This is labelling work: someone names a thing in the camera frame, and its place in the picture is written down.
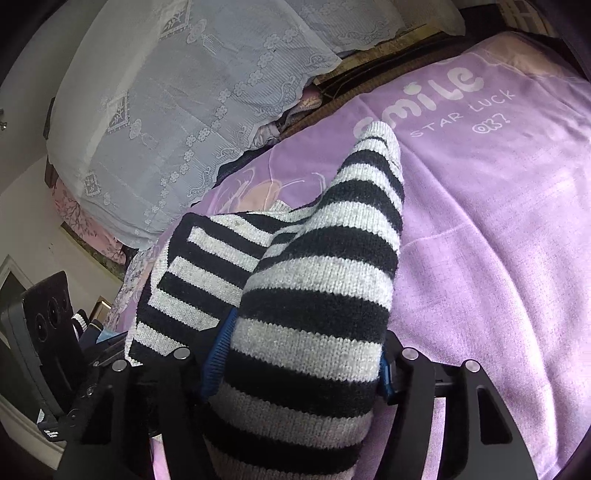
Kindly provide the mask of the white lace bed cover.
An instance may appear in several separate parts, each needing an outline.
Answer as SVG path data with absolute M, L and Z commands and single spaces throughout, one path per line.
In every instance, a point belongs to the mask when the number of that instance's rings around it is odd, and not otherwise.
M 109 1 L 59 87 L 50 162 L 86 213 L 145 247 L 312 79 L 422 25 L 465 31 L 451 1 Z

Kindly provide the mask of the purple smile bed sheet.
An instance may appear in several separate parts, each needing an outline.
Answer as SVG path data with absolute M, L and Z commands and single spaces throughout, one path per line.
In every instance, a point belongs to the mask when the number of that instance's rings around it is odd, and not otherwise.
M 406 179 L 394 330 L 433 359 L 484 364 L 540 478 L 590 425 L 590 86 L 501 34 L 363 94 L 242 169 L 195 210 L 297 207 L 353 135 L 410 91 L 479 83 L 398 122 Z

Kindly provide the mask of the black white striped sweater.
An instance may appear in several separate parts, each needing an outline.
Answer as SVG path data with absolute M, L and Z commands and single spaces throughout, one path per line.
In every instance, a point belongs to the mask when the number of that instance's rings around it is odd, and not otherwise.
M 370 431 L 403 230 L 401 150 L 363 130 L 331 184 L 287 211 L 183 216 L 125 356 L 150 366 L 228 319 L 204 443 L 220 479 L 349 479 Z

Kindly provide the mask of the pink floral pillow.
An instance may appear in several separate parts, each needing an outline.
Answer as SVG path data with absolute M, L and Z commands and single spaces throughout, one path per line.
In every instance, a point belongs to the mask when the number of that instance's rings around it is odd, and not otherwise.
M 116 265 L 127 265 L 126 247 L 82 209 L 61 179 L 52 187 L 52 198 L 58 215 L 84 246 Z

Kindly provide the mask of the purple floral bedding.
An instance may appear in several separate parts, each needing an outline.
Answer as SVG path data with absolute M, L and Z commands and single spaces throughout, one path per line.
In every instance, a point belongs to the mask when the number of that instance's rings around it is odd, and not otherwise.
M 111 305 L 104 326 L 115 333 L 129 330 L 143 287 L 164 244 L 157 242 L 145 250 L 138 250 L 131 258 L 123 283 Z

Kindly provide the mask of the brown woven mat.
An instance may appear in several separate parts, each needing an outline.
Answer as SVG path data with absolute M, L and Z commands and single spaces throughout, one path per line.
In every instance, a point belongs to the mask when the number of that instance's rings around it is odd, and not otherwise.
M 466 36 L 451 36 L 435 26 L 423 25 L 369 50 L 349 55 L 337 69 L 314 79 L 322 105 L 290 123 L 280 139 L 317 124 L 353 97 L 370 93 L 406 73 L 449 59 L 472 45 Z

